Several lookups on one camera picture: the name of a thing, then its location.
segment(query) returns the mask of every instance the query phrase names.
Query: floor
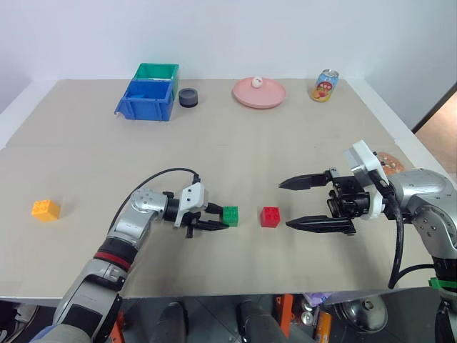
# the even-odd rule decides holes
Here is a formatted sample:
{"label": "floor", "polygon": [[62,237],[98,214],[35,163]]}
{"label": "floor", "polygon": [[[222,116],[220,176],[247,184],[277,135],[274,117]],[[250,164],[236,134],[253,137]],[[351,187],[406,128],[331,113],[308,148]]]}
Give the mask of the floor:
{"label": "floor", "polygon": [[417,131],[416,136],[457,181],[457,93]]}
{"label": "floor", "polygon": [[[187,297],[178,299],[188,311],[189,335],[187,343],[241,343],[235,308],[240,302],[252,299],[263,309],[273,309],[273,295],[237,295],[223,297]],[[430,343],[434,342],[435,313],[438,293],[429,288],[407,289],[383,295],[388,310],[388,324],[375,334],[360,334],[338,319],[332,308],[330,343]],[[147,343],[163,308],[176,299],[141,299],[124,303],[127,326],[126,343]],[[43,327],[52,323],[54,309],[41,307],[32,325],[15,341],[28,343]],[[311,327],[291,325],[288,342],[308,342]]]}

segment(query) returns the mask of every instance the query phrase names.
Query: pink plate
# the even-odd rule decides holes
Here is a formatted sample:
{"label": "pink plate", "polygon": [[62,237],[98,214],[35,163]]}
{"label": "pink plate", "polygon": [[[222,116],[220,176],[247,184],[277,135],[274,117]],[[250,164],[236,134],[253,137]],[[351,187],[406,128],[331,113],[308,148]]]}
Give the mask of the pink plate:
{"label": "pink plate", "polygon": [[286,97],[286,90],[280,83],[264,77],[262,85],[254,88],[252,79],[242,79],[233,87],[233,96],[243,105],[255,109],[270,109],[278,106]]}

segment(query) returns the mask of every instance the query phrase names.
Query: red block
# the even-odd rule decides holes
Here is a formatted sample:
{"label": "red block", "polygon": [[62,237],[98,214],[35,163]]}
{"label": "red block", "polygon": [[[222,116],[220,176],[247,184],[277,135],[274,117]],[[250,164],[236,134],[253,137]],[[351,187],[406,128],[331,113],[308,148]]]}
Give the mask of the red block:
{"label": "red block", "polygon": [[279,207],[264,207],[260,213],[260,224],[262,227],[277,227],[281,221]]}

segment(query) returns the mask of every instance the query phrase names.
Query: table surface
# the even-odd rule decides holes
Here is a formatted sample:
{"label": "table surface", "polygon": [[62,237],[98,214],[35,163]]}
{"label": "table surface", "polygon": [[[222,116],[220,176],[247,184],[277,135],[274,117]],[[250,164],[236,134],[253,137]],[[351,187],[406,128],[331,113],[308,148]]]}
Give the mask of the table surface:
{"label": "table surface", "polygon": [[[176,103],[169,122],[114,115],[127,80],[57,82],[0,151],[0,296],[61,297],[103,242],[125,196],[173,166],[196,170],[210,202],[238,206],[239,225],[185,239],[185,228],[154,223],[125,297],[386,289],[393,222],[356,219],[353,237],[296,231],[284,222],[329,214],[329,187],[277,186],[330,166],[351,174],[343,152],[360,139],[412,164],[345,81],[323,104],[307,94],[312,80],[280,82],[284,103],[256,110],[233,99],[235,80],[183,80],[180,87],[198,89],[199,105]],[[190,181],[176,172],[148,186],[179,192]],[[61,205],[59,220],[42,223],[30,215],[42,199]],[[277,228],[260,227],[264,206],[281,208]],[[403,266],[430,261],[407,225]],[[398,286],[426,286],[432,275],[417,271]]]}

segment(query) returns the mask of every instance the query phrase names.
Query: soda can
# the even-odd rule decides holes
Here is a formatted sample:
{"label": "soda can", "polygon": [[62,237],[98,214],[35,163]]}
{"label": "soda can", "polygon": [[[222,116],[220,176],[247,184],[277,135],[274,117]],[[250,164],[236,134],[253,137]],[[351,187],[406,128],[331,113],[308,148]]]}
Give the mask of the soda can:
{"label": "soda can", "polygon": [[311,92],[311,98],[319,102],[326,102],[329,100],[338,83],[338,77],[339,74],[336,70],[323,70],[321,75],[317,78],[316,84]]}
{"label": "soda can", "polygon": [[331,314],[321,311],[317,321],[315,340],[319,343],[328,343],[330,340]]}

